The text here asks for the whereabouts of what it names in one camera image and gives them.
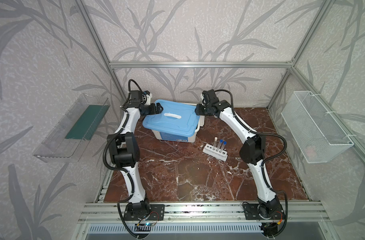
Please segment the blue plastic bin lid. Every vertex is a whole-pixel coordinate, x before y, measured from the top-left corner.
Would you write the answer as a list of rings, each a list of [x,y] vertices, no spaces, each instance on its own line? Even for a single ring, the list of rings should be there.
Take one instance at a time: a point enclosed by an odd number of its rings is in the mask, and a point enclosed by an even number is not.
[[[146,116],[142,122],[144,128],[182,137],[194,135],[200,120],[195,106],[167,100],[156,100],[155,103],[160,103],[163,111]]]

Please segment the cork-stoppered glass test tube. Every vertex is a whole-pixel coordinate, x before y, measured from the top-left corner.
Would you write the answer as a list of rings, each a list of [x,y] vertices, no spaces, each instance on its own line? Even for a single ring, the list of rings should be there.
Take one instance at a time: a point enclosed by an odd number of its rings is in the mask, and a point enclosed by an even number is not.
[[[218,140],[218,138],[217,137],[215,137],[214,138],[214,142],[213,142],[213,150],[216,150],[217,149],[217,140]]]

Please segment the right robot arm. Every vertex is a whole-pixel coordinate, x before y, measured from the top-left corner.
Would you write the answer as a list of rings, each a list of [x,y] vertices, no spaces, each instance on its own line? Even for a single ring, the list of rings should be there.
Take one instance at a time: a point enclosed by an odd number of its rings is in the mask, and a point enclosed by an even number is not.
[[[208,90],[202,92],[202,102],[196,105],[198,116],[215,116],[225,122],[239,137],[243,146],[239,151],[240,158],[250,168],[258,193],[259,215],[270,219],[281,210],[282,205],[271,185],[266,163],[282,155],[287,149],[287,141],[278,134],[257,132],[242,120],[234,109],[233,95],[228,90]],[[282,141],[283,149],[265,157],[266,137],[275,137]]]

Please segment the blue-capped test tube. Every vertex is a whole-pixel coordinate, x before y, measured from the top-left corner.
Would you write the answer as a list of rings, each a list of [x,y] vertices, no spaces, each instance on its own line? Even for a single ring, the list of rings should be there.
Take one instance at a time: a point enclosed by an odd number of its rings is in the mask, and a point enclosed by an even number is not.
[[[226,144],[227,144],[227,142],[223,141],[222,146],[220,148],[220,153],[222,153],[224,151],[224,148],[225,148]]]
[[[217,145],[217,152],[220,151],[220,148],[221,148],[222,144],[223,144],[223,140],[220,140],[218,145]]]

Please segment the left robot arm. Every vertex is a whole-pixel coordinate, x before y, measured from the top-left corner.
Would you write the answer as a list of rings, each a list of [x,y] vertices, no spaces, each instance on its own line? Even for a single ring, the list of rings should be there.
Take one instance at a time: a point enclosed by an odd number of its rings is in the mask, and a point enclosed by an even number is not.
[[[123,117],[114,134],[107,136],[102,153],[105,167],[122,173],[128,191],[126,212],[133,218],[142,219],[150,215],[151,208],[142,186],[138,162],[140,149],[134,131],[138,120],[144,116],[161,114],[163,107],[151,102],[151,93],[143,91],[139,84],[128,81],[128,96],[120,107]]]

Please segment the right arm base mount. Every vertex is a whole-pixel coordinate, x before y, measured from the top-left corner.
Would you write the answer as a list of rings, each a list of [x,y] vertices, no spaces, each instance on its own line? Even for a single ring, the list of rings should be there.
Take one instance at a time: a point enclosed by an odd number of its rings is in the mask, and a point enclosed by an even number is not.
[[[261,202],[251,204],[242,203],[242,208],[246,220],[283,220],[286,216],[282,205],[279,202],[271,201],[269,203]]]

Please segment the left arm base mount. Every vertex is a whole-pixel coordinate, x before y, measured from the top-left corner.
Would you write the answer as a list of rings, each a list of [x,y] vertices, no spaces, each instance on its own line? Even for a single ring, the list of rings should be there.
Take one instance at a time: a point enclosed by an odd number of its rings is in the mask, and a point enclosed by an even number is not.
[[[165,213],[165,205],[163,204],[127,204],[123,219],[125,221],[135,221],[147,219],[151,221],[162,221]]]

